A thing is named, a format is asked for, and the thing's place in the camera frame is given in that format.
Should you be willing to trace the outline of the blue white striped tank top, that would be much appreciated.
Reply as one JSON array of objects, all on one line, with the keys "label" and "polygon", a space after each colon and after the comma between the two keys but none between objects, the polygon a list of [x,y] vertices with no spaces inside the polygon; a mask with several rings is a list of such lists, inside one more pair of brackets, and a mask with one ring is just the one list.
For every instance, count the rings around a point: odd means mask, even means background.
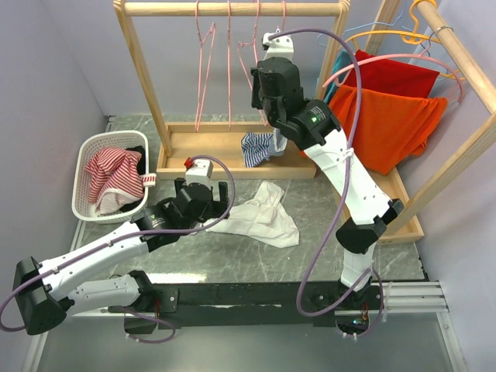
[{"label": "blue white striped tank top", "polygon": [[274,128],[272,133],[247,133],[241,139],[241,150],[246,167],[256,167],[271,157],[284,154],[288,139]]}]

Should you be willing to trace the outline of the red white striped tank top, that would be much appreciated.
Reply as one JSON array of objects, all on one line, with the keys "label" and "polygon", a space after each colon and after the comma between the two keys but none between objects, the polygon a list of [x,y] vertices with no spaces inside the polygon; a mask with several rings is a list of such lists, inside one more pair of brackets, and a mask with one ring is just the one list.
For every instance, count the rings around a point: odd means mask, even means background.
[{"label": "red white striped tank top", "polygon": [[139,172],[140,161],[145,165],[146,155],[142,146],[130,150],[105,147],[88,161],[85,170],[90,174],[88,201],[98,204],[107,191],[122,191],[132,201],[144,196],[144,189],[156,184],[155,174]]}]

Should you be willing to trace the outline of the pink hanger of blue top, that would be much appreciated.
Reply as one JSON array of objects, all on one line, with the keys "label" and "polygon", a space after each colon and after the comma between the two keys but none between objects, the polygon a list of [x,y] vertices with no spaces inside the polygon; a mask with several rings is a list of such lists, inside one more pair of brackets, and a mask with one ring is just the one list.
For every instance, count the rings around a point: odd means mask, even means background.
[{"label": "pink hanger of blue top", "polygon": [[281,1],[281,8],[282,8],[282,17],[280,23],[277,25],[276,32],[282,32],[284,31],[285,23],[286,23],[286,16],[287,16],[287,6],[286,6],[286,1],[282,0]]}]

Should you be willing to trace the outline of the pink wire hanger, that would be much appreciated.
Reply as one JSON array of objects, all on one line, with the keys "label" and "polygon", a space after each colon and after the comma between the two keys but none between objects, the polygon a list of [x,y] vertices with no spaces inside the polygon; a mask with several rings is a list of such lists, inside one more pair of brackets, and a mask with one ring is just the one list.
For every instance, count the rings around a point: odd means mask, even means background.
[{"label": "pink wire hanger", "polygon": [[205,107],[205,98],[208,88],[208,79],[212,65],[212,51],[215,45],[216,24],[213,22],[205,35],[202,34],[199,22],[199,5],[200,1],[195,3],[195,25],[199,42],[198,54],[198,86],[197,86],[197,105],[195,113],[195,132],[200,130],[202,123],[203,109]]}]

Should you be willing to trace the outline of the pink hanger of striped top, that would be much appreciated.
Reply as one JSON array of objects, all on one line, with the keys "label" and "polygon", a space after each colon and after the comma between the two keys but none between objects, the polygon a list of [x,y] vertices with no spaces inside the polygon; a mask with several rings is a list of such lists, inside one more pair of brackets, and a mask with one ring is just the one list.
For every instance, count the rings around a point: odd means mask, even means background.
[{"label": "pink hanger of striped top", "polygon": [[231,1],[227,0],[227,49],[226,49],[226,67],[227,67],[227,97],[228,97],[228,130],[232,127],[232,7]]}]

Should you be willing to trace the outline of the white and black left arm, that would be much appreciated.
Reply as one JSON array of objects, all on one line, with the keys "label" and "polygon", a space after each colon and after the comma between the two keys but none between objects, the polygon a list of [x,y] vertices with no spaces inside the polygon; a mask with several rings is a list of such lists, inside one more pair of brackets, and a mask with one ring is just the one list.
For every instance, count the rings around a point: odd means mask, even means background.
[{"label": "white and black left arm", "polygon": [[113,280],[92,277],[119,262],[152,253],[202,230],[205,223],[228,218],[234,183],[220,181],[213,195],[208,177],[178,178],[176,195],[145,208],[113,232],[66,255],[38,262],[33,257],[16,264],[13,293],[28,335],[45,333],[68,316],[99,307],[130,307],[139,312],[155,301],[147,275],[134,270]]}]

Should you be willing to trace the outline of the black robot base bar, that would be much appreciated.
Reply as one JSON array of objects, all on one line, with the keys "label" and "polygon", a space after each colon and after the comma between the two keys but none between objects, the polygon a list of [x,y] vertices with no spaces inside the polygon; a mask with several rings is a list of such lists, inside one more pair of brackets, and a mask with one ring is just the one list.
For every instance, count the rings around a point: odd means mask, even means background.
[{"label": "black robot base bar", "polygon": [[279,326],[311,324],[333,327],[335,312],[360,314],[383,304],[380,289],[349,294],[333,310],[308,317],[297,309],[298,282],[153,284],[152,291],[127,308],[150,313],[177,328],[199,326]]}]

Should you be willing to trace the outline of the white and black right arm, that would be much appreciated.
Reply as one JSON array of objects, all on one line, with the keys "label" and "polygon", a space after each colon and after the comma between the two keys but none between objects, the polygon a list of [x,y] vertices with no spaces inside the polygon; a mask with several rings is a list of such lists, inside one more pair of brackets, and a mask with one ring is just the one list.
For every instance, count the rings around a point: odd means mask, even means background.
[{"label": "white and black right arm", "polygon": [[367,298],[376,243],[403,203],[390,198],[369,175],[330,107],[305,98],[299,69],[289,59],[262,60],[251,74],[252,106],[263,110],[268,123],[320,168],[350,213],[336,231],[344,249],[339,299],[347,308],[358,308]]}]

